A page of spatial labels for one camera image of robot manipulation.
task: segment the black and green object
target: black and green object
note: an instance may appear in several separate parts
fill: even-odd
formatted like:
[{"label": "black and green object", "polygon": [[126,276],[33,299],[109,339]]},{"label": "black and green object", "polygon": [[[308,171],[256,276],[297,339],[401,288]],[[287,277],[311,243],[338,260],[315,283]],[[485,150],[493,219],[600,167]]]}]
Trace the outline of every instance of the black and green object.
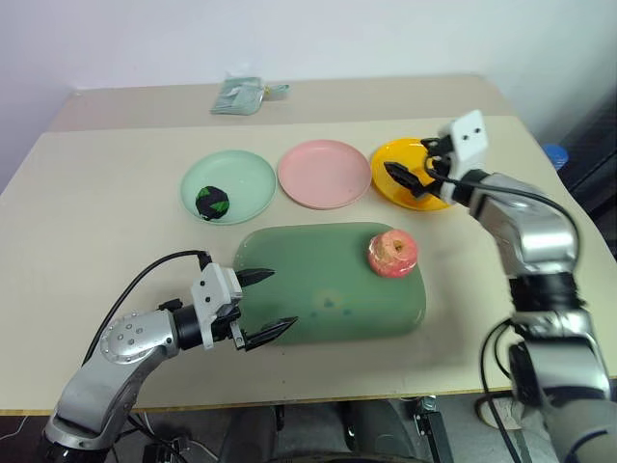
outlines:
[{"label": "black and green object", "polygon": [[229,197],[216,186],[204,186],[195,198],[195,207],[203,220],[220,219],[229,210]]}]

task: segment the pink plate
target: pink plate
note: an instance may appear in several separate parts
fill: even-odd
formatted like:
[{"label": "pink plate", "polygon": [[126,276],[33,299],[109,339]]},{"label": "pink plate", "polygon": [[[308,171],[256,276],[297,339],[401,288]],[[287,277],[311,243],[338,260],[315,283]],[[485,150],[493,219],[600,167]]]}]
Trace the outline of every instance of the pink plate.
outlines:
[{"label": "pink plate", "polygon": [[359,199],[370,186],[370,166],[361,152],[334,140],[304,142],[279,163],[279,182],[296,203],[334,209]]}]

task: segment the table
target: table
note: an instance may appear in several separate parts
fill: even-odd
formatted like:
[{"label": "table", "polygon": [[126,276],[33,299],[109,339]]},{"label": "table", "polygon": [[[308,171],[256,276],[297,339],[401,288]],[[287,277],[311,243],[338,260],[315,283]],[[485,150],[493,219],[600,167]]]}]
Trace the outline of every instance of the table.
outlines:
[{"label": "table", "polygon": [[[287,101],[254,116],[207,113],[216,86],[120,89],[72,96],[0,196],[2,323],[0,410],[44,414],[79,368],[102,317],[153,260],[207,249],[230,265],[249,233],[267,227],[382,222],[419,246],[427,313],[408,336],[386,340],[266,346],[236,352],[231,342],[171,359],[144,384],[137,406],[191,409],[345,397],[477,391],[477,357],[488,329],[512,311],[492,238],[461,206],[414,212],[373,188],[357,203],[317,211],[280,189],[244,224],[208,226],[183,209],[178,185],[204,155],[251,150],[273,166],[309,139],[337,139],[365,155],[401,137],[427,137],[450,119],[484,111],[487,170],[541,187],[577,218],[577,269],[611,374],[617,265],[601,235],[567,193],[540,147],[498,92],[473,75],[302,82]],[[121,313],[189,299],[193,259],[166,264],[131,294]],[[507,387],[490,366],[490,384]]]}]

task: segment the apple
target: apple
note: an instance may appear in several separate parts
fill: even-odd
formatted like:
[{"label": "apple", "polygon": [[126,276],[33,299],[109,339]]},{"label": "apple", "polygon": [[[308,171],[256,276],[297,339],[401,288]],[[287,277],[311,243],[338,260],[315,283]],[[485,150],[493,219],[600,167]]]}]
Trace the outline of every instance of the apple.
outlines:
[{"label": "apple", "polygon": [[381,277],[404,277],[416,266],[416,241],[402,230],[378,234],[368,244],[368,263]]}]

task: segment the green plastic tray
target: green plastic tray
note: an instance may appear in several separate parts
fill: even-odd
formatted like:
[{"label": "green plastic tray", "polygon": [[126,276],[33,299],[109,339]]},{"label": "green plastic tray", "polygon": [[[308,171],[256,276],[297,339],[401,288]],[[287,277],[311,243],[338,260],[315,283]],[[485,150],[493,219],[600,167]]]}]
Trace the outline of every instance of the green plastic tray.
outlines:
[{"label": "green plastic tray", "polygon": [[370,238],[390,227],[375,223],[276,227],[240,245],[234,268],[276,274],[243,289],[241,325],[248,333],[281,317],[299,320],[278,343],[401,336],[421,322],[426,294],[419,266],[404,278],[369,267]]}]

